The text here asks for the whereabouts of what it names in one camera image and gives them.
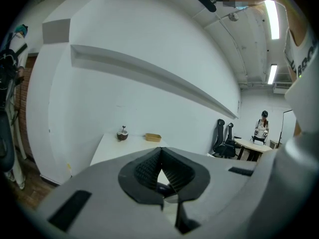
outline chair backrest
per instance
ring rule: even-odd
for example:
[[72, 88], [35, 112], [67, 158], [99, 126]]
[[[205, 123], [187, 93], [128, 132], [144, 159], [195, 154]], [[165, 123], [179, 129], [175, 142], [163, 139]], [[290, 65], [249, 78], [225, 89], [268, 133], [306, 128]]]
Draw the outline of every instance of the chair backrest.
[[217, 141], [213, 146], [213, 150], [215, 151], [218, 146], [220, 146], [224, 141], [224, 125], [225, 121], [219, 119], [217, 121]]
[[228, 124], [228, 137], [227, 140], [231, 140], [233, 138], [232, 128], [234, 127], [233, 123]]

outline person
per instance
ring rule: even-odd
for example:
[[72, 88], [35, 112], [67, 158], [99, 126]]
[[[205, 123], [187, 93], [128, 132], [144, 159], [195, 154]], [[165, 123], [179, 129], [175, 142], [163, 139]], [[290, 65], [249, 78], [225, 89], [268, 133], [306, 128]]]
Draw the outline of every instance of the person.
[[265, 139], [269, 133], [269, 122], [267, 120], [268, 112], [263, 111], [261, 119], [256, 122], [254, 140], [265, 142]]
[[[7, 45], [8, 48], [12, 51], [14, 51], [15, 53], [20, 50], [23, 46], [26, 46], [25, 43], [25, 37], [27, 34], [27, 30], [28, 27], [26, 25], [19, 25], [15, 31], [14, 34], [12, 35], [12, 37], [9, 38]], [[23, 81], [23, 72], [24, 72], [24, 68], [25, 68], [25, 64], [26, 64], [26, 60], [28, 57], [28, 50], [27, 47], [25, 47], [22, 52], [19, 52], [20, 54], [18, 55], [18, 77], [15, 81], [16, 85], [19, 85], [22, 83]], [[14, 111], [14, 96], [11, 97], [10, 100], [10, 104], [8, 105], [7, 108], [7, 114], [9, 119], [11, 120], [11, 135], [13, 136], [13, 124], [12, 120], [15, 119], [16, 115], [15, 115], [15, 111]], [[11, 181], [16, 181], [19, 188], [20, 189], [24, 189], [24, 182], [25, 182], [25, 176], [22, 173], [19, 161], [17, 159], [17, 155], [16, 152], [14, 151], [14, 164], [13, 164], [13, 168], [11, 171], [9, 172], [5, 172], [4, 173], [5, 176], [11, 180]]]
[[[229, 0], [239, 3], [240, 6], [255, 6], [265, 0]], [[302, 77], [307, 65], [314, 59], [313, 54], [318, 48], [318, 40], [312, 30], [306, 16], [298, 6], [294, 6], [293, 0], [273, 0], [281, 4], [286, 9], [289, 28], [286, 35], [286, 47], [284, 57], [286, 59], [291, 79], [293, 82]], [[294, 135], [301, 133], [301, 129], [296, 123]]]

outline ceiling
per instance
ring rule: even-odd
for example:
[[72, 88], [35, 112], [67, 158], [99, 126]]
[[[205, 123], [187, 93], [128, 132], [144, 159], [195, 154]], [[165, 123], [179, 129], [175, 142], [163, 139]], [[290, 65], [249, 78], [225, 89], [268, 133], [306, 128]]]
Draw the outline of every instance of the ceiling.
[[209, 12], [198, 0], [168, 0], [197, 21], [214, 39], [229, 61], [242, 88], [266, 85], [272, 64], [278, 65], [275, 82], [291, 82], [284, 59], [288, 22], [285, 8], [277, 5], [280, 39], [272, 40], [267, 10], [248, 8], [237, 12], [232, 22], [228, 14], [238, 9], [216, 4], [216, 13]]

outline ceiling light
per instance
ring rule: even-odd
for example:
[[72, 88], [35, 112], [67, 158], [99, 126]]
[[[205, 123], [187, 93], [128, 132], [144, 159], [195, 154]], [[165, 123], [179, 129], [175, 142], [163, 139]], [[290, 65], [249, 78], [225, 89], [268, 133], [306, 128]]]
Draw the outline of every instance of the ceiling light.
[[277, 67], [278, 67], [277, 65], [272, 65], [271, 66], [268, 84], [273, 84], [274, 83]]
[[269, 22], [270, 22], [270, 28], [271, 28], [271, 38], [279, 39], [279, 22], [278, 22], [278, 14], [277, 14], [277, 8], [274, 1], [266, 0], [265, 1]]

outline wooden floor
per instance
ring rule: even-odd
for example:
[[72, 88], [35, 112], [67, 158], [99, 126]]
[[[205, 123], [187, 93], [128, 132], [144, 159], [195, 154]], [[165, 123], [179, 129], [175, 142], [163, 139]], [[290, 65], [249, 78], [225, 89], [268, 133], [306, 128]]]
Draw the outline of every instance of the wooden floor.
[[41, 180], [40, 172], [34, 162], [22, 159], [20, 154], [18, 154], [18, 159], [25, 175], [25, 188], [21, 190], [16, 182], [8, 180], [9, 186], [18, 202], [35, 209], [55, 187]]

